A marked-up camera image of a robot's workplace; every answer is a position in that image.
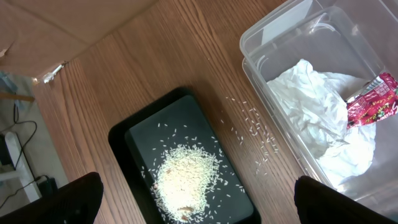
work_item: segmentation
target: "wood grain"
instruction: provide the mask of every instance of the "wood grain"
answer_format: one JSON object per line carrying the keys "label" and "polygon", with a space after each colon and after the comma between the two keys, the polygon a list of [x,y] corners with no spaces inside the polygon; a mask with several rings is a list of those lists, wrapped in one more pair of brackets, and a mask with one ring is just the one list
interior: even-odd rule
{"label": "wood grain", "polygon": [[[293,187],[303,172],[245,76],[239,51],[241,34],[280,4],[160,0],[72,60],[53,82],[34,87],[68,179],[93,170],[101,175],[97,223],[144,223],[107,135],[178,86],[194,91],[263,223],[299,223]],[[261,124],[256,136],[252,120]],[[265,126],[277,153],[269,143],[261,148]]]}

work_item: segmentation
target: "rice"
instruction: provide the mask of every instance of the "rice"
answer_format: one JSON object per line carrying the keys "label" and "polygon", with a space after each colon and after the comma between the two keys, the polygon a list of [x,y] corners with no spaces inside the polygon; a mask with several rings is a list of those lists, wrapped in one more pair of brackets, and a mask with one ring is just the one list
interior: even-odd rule
{"label": "rice", "polygon": [[217,183],[220,162],[196,145],[186,148],[179,144],[166,152],[153,189],[157,206],[171,219],[184,223],[204,213],[206,193]]}

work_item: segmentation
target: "red packaging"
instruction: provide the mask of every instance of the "red packaging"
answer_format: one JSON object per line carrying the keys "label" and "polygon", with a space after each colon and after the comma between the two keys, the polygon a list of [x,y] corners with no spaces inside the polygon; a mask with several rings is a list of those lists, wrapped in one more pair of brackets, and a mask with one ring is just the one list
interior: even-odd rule
{"label": "red packaging", "polygon": [[348,101],[347,129],[381,121],[398,112],[398,82],[384,72]]}

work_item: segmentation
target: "black cable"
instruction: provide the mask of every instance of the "black cable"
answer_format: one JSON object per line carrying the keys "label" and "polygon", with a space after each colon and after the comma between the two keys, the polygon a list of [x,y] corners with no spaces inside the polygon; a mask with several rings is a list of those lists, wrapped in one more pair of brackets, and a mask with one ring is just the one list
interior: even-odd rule
{"label": "black cable", "polygon": [[21,156],[22,156],[22,154],[24,153],[24,149],[25,149],[26,144],[27,144],[30,140],[32,140],[33,136],[35,135],[35,133],[36,133],[36,131],[37,131],[37,123],[36,123],[35,121],[21,121],[21,122],[18,122],[18,121],[19,121],[19,110],[18,110],[17,105],[14,104],[14,115],[13,115],[13,122],[14,122],[14,124],[33,123],[33,124],[35,125],[35,129],[34,129],[33,133],[30,135],[29,139],[21,146],[21,152],[19,153],[18,160],[17,160],[17,162],[15,163],[15,167],[14,167],[15,170],[17,169],[19,160],[21,159]]}
{"label": "black cable", "polygon": [[18,188],[18,189],[15,191],[15,193],[8,195],[8,196],[6,197],[6,199],[5,199],[5,200],[2,202],[2,204],[0,205],[0,209],[4,206],[4,204],[7,202],[7,200],[8,200],[9,198],[11,198],[11,197],[17,195],[18,191],[20,191],[20,190],[24,189],[25,187],[29,186],[31,183],[40,180],[42,177],[45,177],[45,178],[47,178],[47,180],[49,180],[49,177],[48,177],[47,175],[40,175],[40,176],[36,177],[36,178],[35,178],[34,180],[32,180],[29,184],[27,184],[27,185],[25,185],[25,186],[23,186],[23,187],[21,187],[21,188]]}

